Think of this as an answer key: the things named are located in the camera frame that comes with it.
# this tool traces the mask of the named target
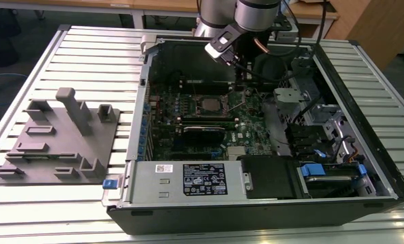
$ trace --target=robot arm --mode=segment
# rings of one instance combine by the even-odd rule
[[[209,55],[228,65],[246,65],[263,54],[257,38],[268,44],[281,0],[204,0],[201,24],[196,35],[213,37],[205,49]]]

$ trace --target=power supply label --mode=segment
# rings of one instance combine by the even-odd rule
[[[224,164],[184,164],[184,193],[188,196],[228,195]]]

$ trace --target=motherboard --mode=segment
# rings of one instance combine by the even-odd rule
[[[273,154],[257,90],[201,95],[160,85],[151,91],[154,161]]]

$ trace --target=white sticker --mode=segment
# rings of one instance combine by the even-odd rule
[[[157,173],[173,173],[173,164],[157,164]]]
[[[113,7],[125,7],[129,8],[127,4],[111,4]]]

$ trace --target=slotted metal surface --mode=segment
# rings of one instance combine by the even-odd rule
[[[55,101],[55,93],[59,87],[69,86],[78,90],[77,98],[87,100],[89,107],[106,102],[123,111],[109,177],[123,172],[142,65],[138,45],[146,33],[192,35],[82,26],[59,32],[48,54],[39,61],[38,74],[30,78],[31,86],[20,96],[19,107],[14,107],[11,118],[6,117],[8,121],[2,121],[0,166],[28,120],[22,111],[28,100],[51,99],[52,106],[63,106]],[[348,42],[325,40],[323,46],[404,175],[403,101]],[[111,199],[119,198],[118,191],[109,194]],[[0,243],[404,243],[404,209],[367,216],[340,227],[130,236],[106,214],[102,197],[102,186],[0,186]]]

